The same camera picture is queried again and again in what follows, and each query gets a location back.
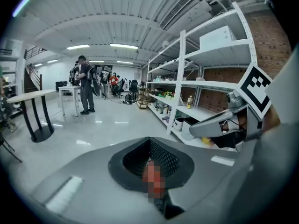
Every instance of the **person in red shirt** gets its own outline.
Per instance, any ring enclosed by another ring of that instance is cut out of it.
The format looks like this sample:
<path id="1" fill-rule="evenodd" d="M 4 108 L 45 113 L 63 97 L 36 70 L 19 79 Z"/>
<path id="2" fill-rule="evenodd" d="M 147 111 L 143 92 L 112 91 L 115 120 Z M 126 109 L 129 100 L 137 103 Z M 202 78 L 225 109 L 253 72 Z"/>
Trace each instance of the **person in red shirt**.
<path id="1" fill-rule="evenodd" d="M 115 95 L 115 89 L 117 88 L 117 83 L 119 82 L 116 73 L 114 72 L 113 75 L 110 77 L 110 84 L 112 86 L 112 94 Z"/>

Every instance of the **staircase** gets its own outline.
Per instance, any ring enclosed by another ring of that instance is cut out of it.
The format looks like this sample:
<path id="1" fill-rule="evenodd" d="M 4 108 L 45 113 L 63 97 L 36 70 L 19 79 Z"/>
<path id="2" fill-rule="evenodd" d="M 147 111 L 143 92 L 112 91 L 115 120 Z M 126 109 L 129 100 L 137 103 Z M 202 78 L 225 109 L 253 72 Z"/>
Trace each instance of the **staircase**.
<path id="1" fill-rule="evenodd" d="M 41 78 L 42 75 L 38 76 L 33 67 L 27 65 L 24 72 L 24 92 L 29 93 L 33 91 L 42 90 Z"/>

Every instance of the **air vent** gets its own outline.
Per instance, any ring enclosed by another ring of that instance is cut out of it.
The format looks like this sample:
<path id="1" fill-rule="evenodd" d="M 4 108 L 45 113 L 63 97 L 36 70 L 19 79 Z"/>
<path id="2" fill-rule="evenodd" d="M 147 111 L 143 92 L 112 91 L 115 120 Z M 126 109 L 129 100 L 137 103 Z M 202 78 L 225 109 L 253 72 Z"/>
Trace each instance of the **air vent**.
<path id="1" fill-rule="evenodd" d="M 164 29 L 167 24 L 182 10 L 191 0 L 179 0 L 177 4 L 175 4 L 171 11 L 164 17 L 162 22 L 160 23 L 160 28 Z"/>

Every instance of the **glossy floor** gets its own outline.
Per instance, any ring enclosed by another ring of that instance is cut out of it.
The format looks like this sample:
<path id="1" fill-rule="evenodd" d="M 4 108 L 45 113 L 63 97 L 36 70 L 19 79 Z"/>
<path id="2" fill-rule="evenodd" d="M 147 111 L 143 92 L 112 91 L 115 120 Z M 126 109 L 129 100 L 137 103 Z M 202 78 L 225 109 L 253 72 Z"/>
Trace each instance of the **glossy floor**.
<path id="1" fill-rule="evenodd" d="M 7 167 L 11 180 L 28 193 L 49 174 L 85 152 L 144 136 L 177 140 L 173 135 L 166 135 L 165 125 L 149 109 L 139 110 L 136 104 L 119 104 L 117 102 L 122 101 L 119 98 L 113 98 L 113 102 L 94 96 L 96 113 L 79 117 L 75 117 L 72 96 L 64 96 L 65 116 L 61 113 L 58 94 L 49 95 L 46 100 L 55 128 L 49 139 L 33 143 L 22 115 L 14 119 L 17 125 L 15 133 L 10 134 L 7 129 L 3 131 L 3 136 L 23 163 L 18 163 L 3 147 L 0 147 L 1 161 Z M 30 106 L 27 102 L 30 123 L 36 130 Z M 36 106 L 40 121 L 45 126 L 40 98 L 36 99 Z"/>

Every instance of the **ceiling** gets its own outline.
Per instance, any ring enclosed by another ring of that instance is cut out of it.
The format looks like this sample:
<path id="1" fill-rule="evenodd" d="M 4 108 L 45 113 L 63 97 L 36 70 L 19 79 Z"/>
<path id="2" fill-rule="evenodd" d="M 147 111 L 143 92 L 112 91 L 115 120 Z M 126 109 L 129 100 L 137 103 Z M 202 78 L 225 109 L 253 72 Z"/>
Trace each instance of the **ceiling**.
<path id="1" fill-rule="evenodd" d="M 89 60 L 100 59 L 110 63 L 117 60 L 131 61 L 134 66 L 141 67 L 161 50 L 163 41 L 174 40 L 179 37 L 180 30 L 190 27 L 188 21 L 185 26 L 182 22 L 178 23 L 176 29 L 162 30 L 159 27 L 177 1 L 31 0 L 13 19 L 9 31 L 31 45 L 60 55 L 85 55 Z M 206 0 L 193 0 L 185 12 L 200 1 L 201 4 L 205 3 L 200 8 L 202 19 L 197 19 L 193 27 L 216 15 L 216 6 L 210 6 Z M 139 49 L 115 49 L 110 43 L 135 45 Z M 81 44 L 89 44 L 90 48 L 66 49 Z M 167 56 L 177 57 L 177 49 L 174 47 Z"/>

